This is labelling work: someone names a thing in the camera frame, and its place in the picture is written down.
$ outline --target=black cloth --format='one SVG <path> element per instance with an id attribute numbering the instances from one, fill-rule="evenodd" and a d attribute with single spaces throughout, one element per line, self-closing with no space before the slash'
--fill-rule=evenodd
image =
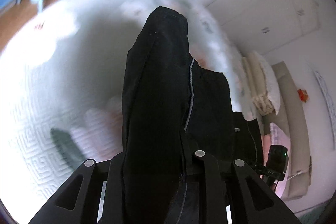
<path id="1" fill-rule="evenodd" d="M 220 160 L 233 159 L 228 82 L 193 60 L 187 34 L 186 18 L 158 7 L 127 55 L 121 174 L 125 223 L 196 223 L 198 184 L 183 180 L 191 153 L 199 148 Z"/>
<path id="2" fill-rule="evenodd" d="M 257 119 L 247 121 L 241 112 L 233 112 L 235 128 L 234 159 L 264 164 L 263 144 Z"/>

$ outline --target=black metal bracket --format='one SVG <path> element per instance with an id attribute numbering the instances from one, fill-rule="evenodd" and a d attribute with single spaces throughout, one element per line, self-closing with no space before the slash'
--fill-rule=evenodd
<path id="1" fill-rule="evenodd" d="M 86 160 L 51 196 L 29 224 L 96 224 L 103 181 L 107 180 L 101 224 L 125 224 L 123 219 L 123 152 L 112 160 Z M 193 153 L 193 174 L 199 181 L 200 224 L 227 224 L 226 202 L 232 223 L 300 224 L 300 221 L 242 160 L 217 160 L 202 150 Z"/>

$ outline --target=pink pillow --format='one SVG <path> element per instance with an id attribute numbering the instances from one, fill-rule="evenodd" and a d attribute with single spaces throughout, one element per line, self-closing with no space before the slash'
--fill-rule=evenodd
<path id="1" fill-rule="evenodd" d="M 279 128 L 275 123 L 271 122 L 269 124 L 270 132 L 271 132 L 271 144 L 272 145 L 282 145 L 288 149 L 287 155 L 290 157 L 290 149 L 291 149 L 291 140 L 290 138 Z M 287 170 L 285 173 L 285 178 L 283 181 L 279 181 L 278 186 L 276 188 L 275 193 L 278 197 L 281 198 L 282 194 L 284 193 L 287 178 L 289 173 L 289 165 L 287 166 Z"/>
<path id="2" fill-rule="evenodd" d="M 264 152 L 264 165 L 266 165 L 266 162 L 268 160 L 268 152 L 272 144 L 271 135 L 270 134 L 264 135 L 262 136 L 261 140 L 262 140 L 262 150 Z"/>

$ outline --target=white bedspread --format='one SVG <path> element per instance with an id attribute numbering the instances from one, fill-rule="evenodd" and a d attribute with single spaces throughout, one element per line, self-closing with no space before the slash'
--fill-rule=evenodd
<path id="1" fill-rule="evenodd" d="M 60 0 L 29 21 L 0 56 L 0 158 L 6 159 L 0 198 L 20 224 L 72 172 L 50 129 L 80 129 L 80 138 L 97 127 L 87 124 L 88 114 L 121 94 L 127 51 L 159 5 L 187 17 L 191 54 L 225 74 L 233 111 L 254 118 L 241 55 L 195 1 Z"/>

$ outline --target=round screw head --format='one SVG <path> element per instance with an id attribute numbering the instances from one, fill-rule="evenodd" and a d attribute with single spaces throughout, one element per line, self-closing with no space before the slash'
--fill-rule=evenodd
<path id="1" fill-rule="evenodd" d="M 84 163 L 84 165 L 86 166 L 86 167 L 90 167 L 90 166 L 92 166 L 92 165 L 94 165 L 95 164 L 95 162 L 93 161 L 93 160 L 87 160 L 87 161 L 85 161 L 85 163 Z"/>
<path id="2" fill-rule="evenodd" d="M 245 164 L 245 162 L 243 160 L 235 160 L 235 165 L 239 166 L 239 167 L 243 167 Z"/>
<path id="3" fill-rule="evenodd" d="M 203 156 L 205 156 L 205 152 L 204 152 L 203 150 L 197 150 L 197 151 L 195 152 L 195 155 L 196 155 L 197 157 L 203 157 Z"/>

